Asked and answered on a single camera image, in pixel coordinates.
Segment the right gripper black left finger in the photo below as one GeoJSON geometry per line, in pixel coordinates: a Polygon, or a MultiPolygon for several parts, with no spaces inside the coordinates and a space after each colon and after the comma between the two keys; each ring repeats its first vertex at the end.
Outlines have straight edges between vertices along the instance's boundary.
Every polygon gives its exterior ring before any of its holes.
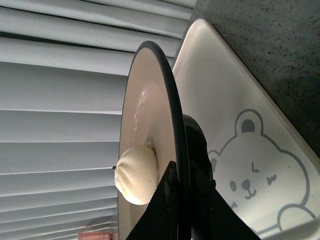
{"type": "Polygon", "coordinates": [[[171,161],[142,217],[128,240],[176,240],[178,238],[177,165],[171,161]]]}

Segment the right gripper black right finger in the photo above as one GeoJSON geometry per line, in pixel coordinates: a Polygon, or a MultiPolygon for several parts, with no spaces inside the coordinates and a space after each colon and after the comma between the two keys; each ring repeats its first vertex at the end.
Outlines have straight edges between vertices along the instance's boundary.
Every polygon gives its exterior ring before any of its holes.
{"type": "Polygon", "coordinates": [[[194,240],[258,240],[259,237],[229,207],[194,162],[190,167],[191,235],[194,240]]]}

